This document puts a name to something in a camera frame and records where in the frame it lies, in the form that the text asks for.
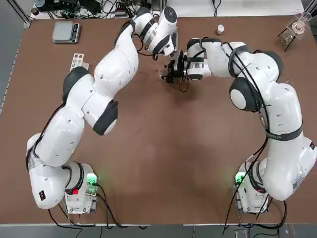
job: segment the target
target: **sticker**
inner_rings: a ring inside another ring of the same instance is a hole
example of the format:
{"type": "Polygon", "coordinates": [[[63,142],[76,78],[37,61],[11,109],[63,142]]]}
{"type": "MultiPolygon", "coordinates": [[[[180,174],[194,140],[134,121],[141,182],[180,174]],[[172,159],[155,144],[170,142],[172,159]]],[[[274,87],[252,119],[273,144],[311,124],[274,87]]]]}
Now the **sticker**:
{"type": "Polygon", "coordinates": [[[66,201],[72,202],[72,201],[74,201],[74,197],[73,196],[66,196],[66,201]]]}
{"type": "Polygon", "coordinates": [[[45,200],[45,199],[46,199],[46,196],[45,196],[44,190],[40,191],[40,192],[39,192],[39,195],[40,195],[40,199],[41,199],[41,201],[43,201],[43,200],[45,200]]]}
{"type": "Polygon", "coordinates": [[[296,190],[298,186],[301,184],[301,182],[304,180],[305,175],[304,175],[304,170],[303,167],[300,165],[298,174],[296,178],[293,181],[293,189],[296,190]]]}
{"type": "Polygon", "coordinates": [[[316,145],[315,145],[313,142],[311,142],[311,144],[309,145],[309,147],[311,147],[311,149],[314,150],[315,147],[316,147],[316,145]]]}

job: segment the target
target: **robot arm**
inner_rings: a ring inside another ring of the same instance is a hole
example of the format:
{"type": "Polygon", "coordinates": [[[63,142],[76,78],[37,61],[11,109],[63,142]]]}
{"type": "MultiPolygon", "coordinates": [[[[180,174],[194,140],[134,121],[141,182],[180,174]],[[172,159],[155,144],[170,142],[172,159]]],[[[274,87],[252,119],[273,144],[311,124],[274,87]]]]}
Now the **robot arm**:
{"type": "Polygon", "coordinates": [[[118,117],[116,93],[138,70],[138,54],[132,37],[139,34],[148,51],[159,54],[174,51],[169,45],[177,15],[166,7],[159,22],[147,8],[125,23],[115,47],[96,66],[94,77],[83,67],[69,72],[63,85],[63,104],[53,113],[41,134],[27,143],[27,168],[32,193],[38,207],[49,209],[67,196],[68,212],[87,213],[92,197],[87,183],[92,168],[69,161],[87,122],[98,135],[109,133],[118,117]]]}
{"type": "MultiPolygon", "coordinates": [[[[233,105],[240,110],[256,112],[260,107],[265,118],[261,96],[266,105],[269,128],[266,120],[264,124],[268,155],[254,164],[240,186],[242,193],[244,188],[247,191],[246,196],[240,197],[242,209],[259,212],[267,193],[281,201],[291,196],[315,164],[317,148],[303,135],[301,108],[295,89],[277,83],[283,70],[281,58],[273,52],[252,54],[242,42],[222,43],[214,38],[194,38],[187,44],[183,69],[187,70],[191,80],[201,80],[210,74],[235,78],[229,95],[233,105]]],[[[243,164],[239,173],[246,174],[250,164],[243,164]]]]}

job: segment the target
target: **floor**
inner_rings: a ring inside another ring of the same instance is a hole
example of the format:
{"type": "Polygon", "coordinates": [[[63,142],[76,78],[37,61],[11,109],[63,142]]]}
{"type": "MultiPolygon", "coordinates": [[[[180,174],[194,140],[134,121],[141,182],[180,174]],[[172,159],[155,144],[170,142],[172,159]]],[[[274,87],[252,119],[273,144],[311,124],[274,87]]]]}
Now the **floor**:
{"type": "MultiPolygon", "coordinates": [[[[229,227],[222,236],[223,226],[150,226],[146,230],[138,227],[126,229],[113,228],[103,229],[103,238],[246,238],[243,234],[245,230],[238,226],[229,227]]],[[[99,238],[100,227],[85,228],[78,238],[99,238]]],[[[250,230],[250,237],[253,238],[258,233],[275,234],[276,231],[266,231],[254,227],[250,230]]],[[[56,226],[27,226],[27,227],[0,227],[1,238],[75,238],[77,230],[63,229],[56,226]]],[[[280,238],[314,238],[317,234],[317,225],[286,225],[280,229],[280,238]]],[[[256,238],[266,238],[266,235],[257,235],[256,238]]]]}

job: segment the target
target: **brown table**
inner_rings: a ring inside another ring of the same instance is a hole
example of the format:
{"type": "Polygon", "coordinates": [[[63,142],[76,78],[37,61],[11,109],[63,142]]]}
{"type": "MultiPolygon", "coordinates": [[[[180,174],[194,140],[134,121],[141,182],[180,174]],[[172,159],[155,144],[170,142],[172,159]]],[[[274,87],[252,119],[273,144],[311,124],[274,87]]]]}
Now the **brown table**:
{"type": "MultiPolygon", "coordinates": [[[[243,41],[251,51],[271,50],[284,61],[282,82],[297,90],[307,137],[317,141],[316,45],[311,32],[284,53],[276,37],[288,16],[181,18],[179,47],[190,38],[210,36],[218,24],[223,41],[243,41]]],[[[113,48],[124,20],[78,20],[83,27],[77,45],[52,42],[54,21],[32,21],[23,33],[8,94],[0,116],[0,223],[52,223],[37,208],[25,168],[26,141],[40,132],[60,104],[62,84],[74,53],[84,53],[90,72],[113,48]]],[[[136,39],[137,48],[140,42],[136,39]]],[[[110,206],[125,224],[224,223],[232,196],[233,176],[264,141],[258,115],[237,110],[228,96],[230,78],[190,82],[187,93],[166,84],[149,57],[140,56],[138,74],[117,95],[119,120],[100,137],[86,126],[73,160],[89,163],[101,177],[110,206]]],[[[288,223],[317,222],[317,170],[287,200],[288,223]]],[[[278,223],[281,203],[260,215],[259,223],[278,223]]],[[[66,223],[58,208],[53,215],[66,223]]],[[[99,203],[96,215],[73,218],[106,223],[99,203]]],[[[243,216],[254,222],[254,216],[243,216]]],[[[235,207],[230,223],[238,223],[235,207]]]]}

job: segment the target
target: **electronic device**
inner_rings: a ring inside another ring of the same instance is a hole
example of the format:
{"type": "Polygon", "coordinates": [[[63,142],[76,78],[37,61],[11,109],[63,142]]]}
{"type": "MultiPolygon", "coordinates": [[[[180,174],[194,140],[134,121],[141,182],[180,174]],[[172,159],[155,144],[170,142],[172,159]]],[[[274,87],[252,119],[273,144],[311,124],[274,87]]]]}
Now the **electronic device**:
{"type": "Polygon", "coordinates": [[[77,43],[81,25],[72,21],[58,21],[54,25],[52,39],[54,43],[77,43]]]}
{"type": "Polygon", "coordinates": [[[80,5],[92,14],[101,12],[101,4],[96,0],[79,0],[80,5]]]}
{"type": "Polygon", "coordinates": [[[35,0],[35,7],[39,12],[68,10],[73,12],[77,7],[78,0],[35,0]]]}

